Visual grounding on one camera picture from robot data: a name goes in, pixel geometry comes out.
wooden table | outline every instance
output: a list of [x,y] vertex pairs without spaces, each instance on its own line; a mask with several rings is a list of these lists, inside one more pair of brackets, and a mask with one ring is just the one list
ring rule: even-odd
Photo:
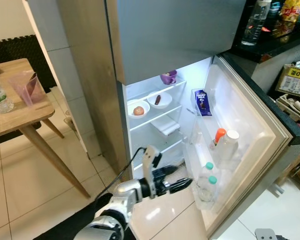
[[66,164],[60,159],[55,151],[37,133],[32,124],[43,121],[61,138],[64,136],[48,119],[55,113],[55,109],[49,101],[47,95],[32,107],[22,101],[18,94],[8,83],[8,79],[22,71],[32,71],[32,67],[27,59],[0,63],[0,84],[6,92],[8,98],[14,103],[14,108],[7,113],[0,113],[0,136],[9,132],[20,130],[30,142],[56,167],[56,169],[69,180],[86,198],[90,198],[85,188],[81,185],[75,175],[70,171]]

blue package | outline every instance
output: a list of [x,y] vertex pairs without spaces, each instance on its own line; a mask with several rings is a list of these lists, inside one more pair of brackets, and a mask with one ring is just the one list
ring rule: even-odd
[[200,111],[201,116],[212,116],[209,107],[208,95],[203,90],[194,92],[195,102]]

table leg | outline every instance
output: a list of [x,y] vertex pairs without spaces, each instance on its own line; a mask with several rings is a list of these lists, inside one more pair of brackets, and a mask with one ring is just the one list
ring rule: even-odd
[[56,128],[56,126],[47,118],[42,120],[45,125],[47,125],[52,131],[54,131],[60,138],[64,139],[65,136]]
[[56,169],[69,180],[86,198],[90,198],[89,193],[81,185],[75,175],[70,171],[67,165],[55,153],[55,151],[47,144],[47,142],[40,136],[32,125],[25,126],[19,129],[33,145],[35,145],[40,152],[52,163]]

freezer door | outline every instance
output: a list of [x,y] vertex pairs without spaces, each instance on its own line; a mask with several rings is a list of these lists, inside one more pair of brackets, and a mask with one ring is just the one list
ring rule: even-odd
[[117,80],[133,84],[231,48],[245,0],[107,0]]
[[[212,203],[202,204],[198,189],[192,186],[207,235],[215,239],[218,229],[225,230],[235,220],[231,216],[278,161],[292,135],[223,57],[214,58],[204,90],[212,116],[196,117],[192,135],[184,143],[184,157],[195,180],[206,162],[215,163],[218,185]],[[238,151],[226,164],[221,164],[222,153],[209,147],[218,128],[240,135]]]

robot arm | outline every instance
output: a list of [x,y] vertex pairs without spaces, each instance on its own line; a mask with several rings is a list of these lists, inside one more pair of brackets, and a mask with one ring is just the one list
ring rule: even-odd
[[155,147],[148,146],[142,159],[144,178],[119,184],[109,203],[95,213],[93,221],[74,240],[123,240],[135,204],[142,202],[143,198],[154,199],[168,191],[173,194],[187,188],[192,182],[190,178],[180,179],[173,184],[165,181],[166,175],[178,169],[176,166],[169,165],[152,171],[161,157],[162,154]]

